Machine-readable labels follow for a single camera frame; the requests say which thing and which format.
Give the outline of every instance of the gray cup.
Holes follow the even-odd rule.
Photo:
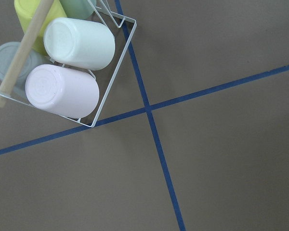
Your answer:
[[[0,46],[0,80],[3,81],[4,76],[12,62],[13,57],[19,47],[20,42],[8,42]],[[26,99],[25,84],[29,73],[37,66],[42,64],[51,64],[44,56],[38,52],[31,50],[26,63],[18,76],[14,92]]]

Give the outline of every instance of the yellow cup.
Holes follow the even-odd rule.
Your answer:
[[[39,3],[40,0],[14,0],[14,7],[16,9],[18,19],[24,32],[26,32]],[[43,42],[44,31],[48,23],[50,23],[53,19],[59,17],[66,17],[66,13],[64,12],[60,1],[54,0],[53,5],[51,6],[48,15],[44,21],[44,24],[39,31],[39,35],[32,46],[32,49],[43,55],[47,55]]]

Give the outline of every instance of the gray floor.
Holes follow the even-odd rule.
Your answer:
[[[120,3],[99,126],[0,109],[0,231],[289,231],[289,0]],[[22,35],[1,0],[0,45]]]

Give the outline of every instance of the white cup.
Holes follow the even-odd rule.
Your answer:
[[[26,95],[36,108],[70,118],[83,118],[97,106],[99,88],[88,73],[44,64],[29,74]]]
[[[52,20],[44,33],[44,45],[57,62],[90,70],[106,67],[115,53],[115,38],[108,27],[74,18]]]

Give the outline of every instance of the green cup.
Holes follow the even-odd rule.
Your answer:
[[[96,6],[96,0],[90,0]],[[87,0],[60,0],[68,18],[87,19],[93,13],[93,7]]]

